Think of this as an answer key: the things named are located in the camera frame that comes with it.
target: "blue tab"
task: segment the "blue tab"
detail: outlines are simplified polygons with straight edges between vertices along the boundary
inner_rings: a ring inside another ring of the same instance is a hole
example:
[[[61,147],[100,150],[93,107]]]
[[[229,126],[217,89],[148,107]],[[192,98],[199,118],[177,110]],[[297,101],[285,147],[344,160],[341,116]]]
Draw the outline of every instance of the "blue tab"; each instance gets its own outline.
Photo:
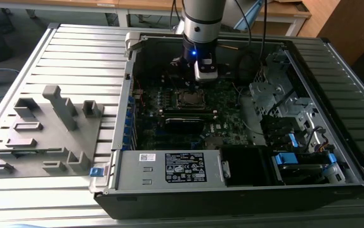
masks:
[[[91,168],[89,176],[91,177],[103,177],[104,176],[104,168]]]
[[[125,136],[125,137],[123,138],[123,143],[124,143],[124,144],[129,144],[129,142],[131,142],[131,138]]]
[[[124,134],[129,135],[131,134],[131,127],[124,127]]]
[[[132,119],[129,119],[129,118],[125,119],[124,123],[127,126],[131,126],[131,121],[132,121]]]
[[[121,151],[128,151],[131,149],[129,145],[123,145]]]
[[[296,141],[296,138],[295,138],[295,134],[291,133],[289,138],[292,140],[293,147],[299,147],[299,144],[297,144],[297,141]]]
[[[127,110],[127,112],[125,112],[125,116],[127,116],[128,118],[131,118],[131,117],[132,117],[132,112],[131,112],[131,110]]]
[[[135,102],[135,99],[133,99],[133,97],[132,97],[132,96],[129,96],[129,103],[132,103],[132,104],[133,104],[133,102]]]
[[[336,159],[336,156],[335,156],[333,153],[329,153],[329,154],[328,154],[328,158],[329,158],[329,161],[331,161],[332,163],[336,163],[336,162],[337,162],[337,159]]]
[[[279,165],[299,163],[295,153],[279,153],[279,155],[275,156],[275,160]]]

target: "white label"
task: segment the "white label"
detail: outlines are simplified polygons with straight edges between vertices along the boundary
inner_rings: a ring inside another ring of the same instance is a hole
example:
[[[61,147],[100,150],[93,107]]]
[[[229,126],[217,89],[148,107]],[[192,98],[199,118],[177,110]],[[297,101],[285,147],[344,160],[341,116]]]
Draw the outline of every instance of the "white label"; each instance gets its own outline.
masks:
[[[141,162],[155,162],[156,154],[155,153],[140,153],[140,161]]]
[[[309,17],[308,15],[293,15],[293,16],[297,18],[308,18]]]
[[[97,6],[115,7],[115,4],[96,4]]]

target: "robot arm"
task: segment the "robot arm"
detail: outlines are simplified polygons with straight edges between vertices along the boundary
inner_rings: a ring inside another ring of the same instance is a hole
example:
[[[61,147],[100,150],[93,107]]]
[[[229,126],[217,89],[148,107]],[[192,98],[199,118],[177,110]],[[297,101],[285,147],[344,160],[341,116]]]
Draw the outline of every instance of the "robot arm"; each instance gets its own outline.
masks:
[[[229,7],[237,4],[232,0],[227,2]],[[257,17],[263,2],[256,0],[245,14],[249,24]],[[224,7],[225,0],[184,0],[183,59],[193,66],[197,82],[217,78],[216,46]],[[243,18],[235,28],[244,29],[244,26]]]

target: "slotted metal surface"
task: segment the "slotted metal surface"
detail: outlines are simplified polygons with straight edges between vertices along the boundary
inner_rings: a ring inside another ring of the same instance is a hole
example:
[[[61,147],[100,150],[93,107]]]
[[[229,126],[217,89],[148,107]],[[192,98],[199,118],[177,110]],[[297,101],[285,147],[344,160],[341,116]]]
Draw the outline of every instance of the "slotted metal surface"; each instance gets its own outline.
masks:
[[[111,156],[120,86],[124,75],[124,38],[131,30],[168,33],[160,29],[60,25],[48,29],[12,88],[0,104],[0,140],[13,124],[12,105],[20,97],[41,97],[43,87],[57,84],[73,103],[104,104],[95,163]],[[364,151],[364,87],[329,45],[319,39],[291,38],[325,90],[344,124]],[[196,226],[255,222],[291,222],[364,217],[364,198],[343,200],[315,211],[249,217],[185,218],[117,221],[108,217],[88,191],[89,177],[20,178],[0,180],[0,225],[45,227]]]

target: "table leg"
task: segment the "table leg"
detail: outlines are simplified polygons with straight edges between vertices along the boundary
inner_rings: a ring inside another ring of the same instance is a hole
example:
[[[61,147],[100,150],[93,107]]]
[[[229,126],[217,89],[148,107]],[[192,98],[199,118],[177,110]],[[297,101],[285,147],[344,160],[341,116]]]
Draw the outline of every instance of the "table leg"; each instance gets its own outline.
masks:
[[[139,23],[143,23],[144,22],[144,17],[141,14],[137,14],[137,17],[139,17]]]
[[[297,36],[297,33],[301,29],[301,26],[303,26],[303,23],[305,21],[305,18],[296,18],[293,23],[291,24],[289,26],[289,29],[285,33],[285,36],[291,36],[291,37],[295,37]]]
[[[29,18],[32,18],[32,19],[37,18],[35,9],[28,9],[28,10],[25,10],[25,12],[27,12]]]
[[[129,27],[131,16],[127,9],[117,9],[120,27]]]

